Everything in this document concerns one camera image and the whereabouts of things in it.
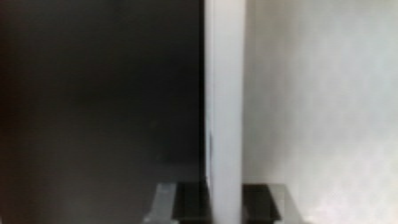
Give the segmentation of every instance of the white panel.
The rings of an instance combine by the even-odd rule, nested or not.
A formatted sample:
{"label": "white panel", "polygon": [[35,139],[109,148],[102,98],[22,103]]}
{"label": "white panel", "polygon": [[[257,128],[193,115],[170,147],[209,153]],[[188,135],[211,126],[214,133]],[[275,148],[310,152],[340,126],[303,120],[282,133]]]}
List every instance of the white panel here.
{"label": "white panel", "polygon": [[216,224],[241,222],[243,16],[243,0],[205,1],[207,178]]}
{"label": "white panel", "polygon": [[310,224],[398,220],[398,1],[250,0],[244,182]]}

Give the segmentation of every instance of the gray floor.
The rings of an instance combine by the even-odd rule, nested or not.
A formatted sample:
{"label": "gray floor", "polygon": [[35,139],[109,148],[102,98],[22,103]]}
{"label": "gray floor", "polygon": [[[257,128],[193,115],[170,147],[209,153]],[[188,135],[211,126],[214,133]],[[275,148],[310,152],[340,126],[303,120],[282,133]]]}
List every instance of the gray floor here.
{"label": "gray floor", "polygon": [[138,223],[156,182],[196,180],[200,173],[198,1],[5,5],[24,223]]}

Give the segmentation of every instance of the dark gray wall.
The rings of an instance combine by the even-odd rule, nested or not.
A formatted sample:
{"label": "dark gray wall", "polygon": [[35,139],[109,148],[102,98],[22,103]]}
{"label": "dark gray wall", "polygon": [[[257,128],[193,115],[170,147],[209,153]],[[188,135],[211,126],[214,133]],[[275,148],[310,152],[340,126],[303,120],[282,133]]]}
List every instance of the dark gray wall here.
{"label": "dark gray wall", "polygon": [[202,173],[200,1],[1,4],[22,121],[3,224],[138,223],[156,182]]}

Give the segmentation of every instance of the white wall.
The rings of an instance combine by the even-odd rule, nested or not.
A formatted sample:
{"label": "white wall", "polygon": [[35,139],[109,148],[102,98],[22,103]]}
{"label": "white wall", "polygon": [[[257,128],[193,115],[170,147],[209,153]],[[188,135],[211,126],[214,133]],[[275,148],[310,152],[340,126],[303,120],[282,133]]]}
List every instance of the white wall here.
{"label": "white wall", "polygon": [[248,0],[243,181],[310,224],[398,220],[398,0]]}
{"label": "white wall", "polygon": [[243,19],[244,0],[205,0],[205,173],[214,224],[241,223]]}

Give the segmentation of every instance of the white door frame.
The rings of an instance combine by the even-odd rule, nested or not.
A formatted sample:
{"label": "white door frame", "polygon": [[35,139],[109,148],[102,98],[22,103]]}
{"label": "white door frame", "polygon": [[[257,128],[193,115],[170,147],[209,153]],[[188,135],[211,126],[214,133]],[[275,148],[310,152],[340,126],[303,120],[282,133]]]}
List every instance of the white door frame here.
{"label": "white door frame", "polygon": [[205,0],[205,176],[214,224],[241,224],[244,0]]}

